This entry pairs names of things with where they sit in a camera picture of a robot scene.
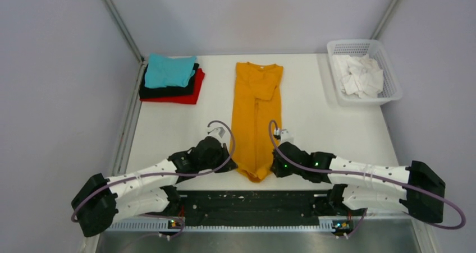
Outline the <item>orange t shirt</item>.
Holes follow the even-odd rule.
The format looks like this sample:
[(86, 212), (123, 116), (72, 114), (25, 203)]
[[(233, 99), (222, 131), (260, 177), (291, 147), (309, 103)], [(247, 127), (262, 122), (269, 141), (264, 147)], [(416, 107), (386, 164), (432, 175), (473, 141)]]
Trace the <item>orange t shirt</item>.
[(235, 138), (233, 160), (237, 171), (260, 183), (271, 174), (273, 145), (269, 139), (271, 120), (281, 127), (281, 80), (283, 67), (238, 62), (231, 130)]

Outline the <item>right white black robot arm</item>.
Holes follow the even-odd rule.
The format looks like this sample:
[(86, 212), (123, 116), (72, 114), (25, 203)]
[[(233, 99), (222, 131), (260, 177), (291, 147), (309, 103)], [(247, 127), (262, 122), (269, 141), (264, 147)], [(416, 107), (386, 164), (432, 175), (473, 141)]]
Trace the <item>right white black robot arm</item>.
[(372, 208), (399, 210), (426, 223), (443, 221), (443, 201), (420, 190), (444, 197), (446, 184), (420, 161), (398, 167), (371, 165), (332, 153), (307, 153), (284, 142), (273, 150), (271, 171), (276, 177), (296, 174), (312, 183), (331, 184), (329, 208), (337, 215)]

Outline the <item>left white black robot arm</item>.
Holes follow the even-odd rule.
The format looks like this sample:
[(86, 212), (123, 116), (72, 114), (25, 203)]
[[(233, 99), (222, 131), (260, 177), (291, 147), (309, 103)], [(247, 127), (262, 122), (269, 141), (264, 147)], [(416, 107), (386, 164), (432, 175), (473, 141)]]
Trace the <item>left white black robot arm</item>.
[(116, 222), (143, 214), (178, 216), (178, 183), (236, 168), (226, 144), (207, 136), (148, 168), (120, 176), (91, 176), (71, 202), (72, 221), (84, 237), (93, 237)]

